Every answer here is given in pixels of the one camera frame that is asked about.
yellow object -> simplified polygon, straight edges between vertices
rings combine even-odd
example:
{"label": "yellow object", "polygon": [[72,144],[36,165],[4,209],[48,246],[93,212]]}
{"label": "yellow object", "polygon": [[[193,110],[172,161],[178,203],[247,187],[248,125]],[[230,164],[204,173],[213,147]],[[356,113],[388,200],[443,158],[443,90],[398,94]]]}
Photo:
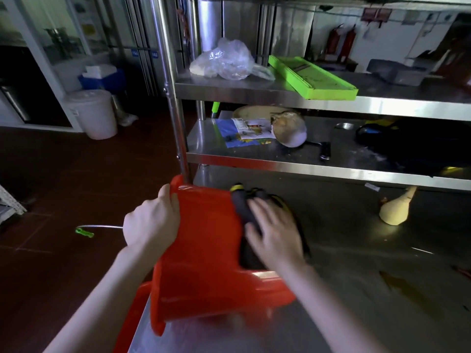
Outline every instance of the yellow object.
{"label": "yellow object", "polygon": [[399,225],[405,222],[409,215],[409,203],[417,190],[417,186],[412,186],[407,191],[396,198],[382,205],[380,218],[389,225]]}

stainless steel shelf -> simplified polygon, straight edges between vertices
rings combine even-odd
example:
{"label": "stainless steel shelf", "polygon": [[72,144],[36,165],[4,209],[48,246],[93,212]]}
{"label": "stainless steel shelf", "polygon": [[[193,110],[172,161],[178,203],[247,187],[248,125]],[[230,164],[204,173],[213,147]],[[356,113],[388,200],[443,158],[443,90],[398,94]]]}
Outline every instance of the stainless steel shelf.
{"label": "stainless steel shelf", "polygon": [[355,128],[361,120],[307,117],[308,140],[330,141],[332,157],[319,159],[319,149],[311,145],[289,149],[276,140],[271,144],[227,148],[215,120],[197,121],[188,136],[189,162],[251,168],[314,176],[336,177],[370,182],[386,182],[448,189],[471,190],[471,171],[455,172],[452,177],[429,177],[401,172],[388,161],[356,144],[354,130],[334,129],[339,122]]}
{"label": "stainless steel shelf", "polygon": [[180,99],[471,121],[471,94],[443,79],[427,78],[420,87],[402,87],[372,74],[333,73],[359,89],[356,100],[306,100],[276,72],[270,82],[256,76],[239,81],[204,78],[187,71],[179,75],[175,91]]}

fire extinguisher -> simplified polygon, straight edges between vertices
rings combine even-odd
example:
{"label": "fire extinguisher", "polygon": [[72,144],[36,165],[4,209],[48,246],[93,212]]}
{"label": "fire extinguisher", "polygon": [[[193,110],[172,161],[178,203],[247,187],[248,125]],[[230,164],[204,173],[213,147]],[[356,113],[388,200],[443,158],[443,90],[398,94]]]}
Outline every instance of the fire extinguisher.
{"label": "fire extinguisher", "polygon": [[342,25],[343,23],[330,31],[329,37],[327,38],[326,54],[335,54],[335,52],[337,52],[337,46],[340,41],[340,35],[337,30],[342,27]]}
{"label": "fire extinguisher", "polygon": [[342,50],[340,51],[339,57],[337,58],[339,63],[346,63],[347,59],[349,58],[350,51],[352,50],[353,42],[355,41],[356,37],[355,27],[356,25],[354,25],[353,28],[345,35],[345,41],[343,42]]}

trash can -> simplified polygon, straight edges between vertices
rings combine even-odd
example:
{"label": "trash can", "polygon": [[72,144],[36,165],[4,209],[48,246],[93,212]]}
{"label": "trash can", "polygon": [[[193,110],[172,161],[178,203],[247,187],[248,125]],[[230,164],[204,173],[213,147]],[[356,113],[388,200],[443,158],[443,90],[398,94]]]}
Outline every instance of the trash can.
{"label": "trash can", "polygon": [[109,91],[81,90],[68,94],[65,100],[91,139],[107,139],[118,132]]}

